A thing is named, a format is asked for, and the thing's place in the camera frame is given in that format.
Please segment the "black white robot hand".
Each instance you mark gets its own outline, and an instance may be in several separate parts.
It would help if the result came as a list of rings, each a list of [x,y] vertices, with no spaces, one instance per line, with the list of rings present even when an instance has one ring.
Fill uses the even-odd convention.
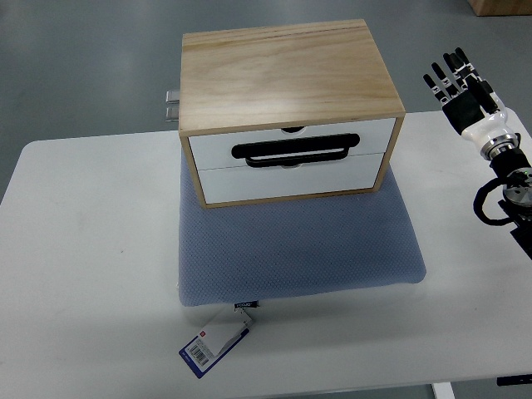
[[[507,125],[503,101],[465,52],[457,47],[445,53],[443,60],[450,72],[445,73],[434,62],[434,74],[425,74],[423,80],[455,132],[472,143],[485,160],[519,148],[520,135]]]

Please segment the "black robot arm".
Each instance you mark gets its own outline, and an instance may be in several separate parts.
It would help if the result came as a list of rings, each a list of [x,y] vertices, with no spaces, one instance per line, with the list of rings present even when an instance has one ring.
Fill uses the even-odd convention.
[[[496,177],[478,189],[473,211],[481,222],[490,226],[514,223],[515,228],[510,234],[531,258],[531,165],[519,147],[508,145],[495,152],[490,167]],[[502,188],[502,199],[498,205],[506,217],[491,219],[485,214],[483,206],[488,194],[499,187]]]

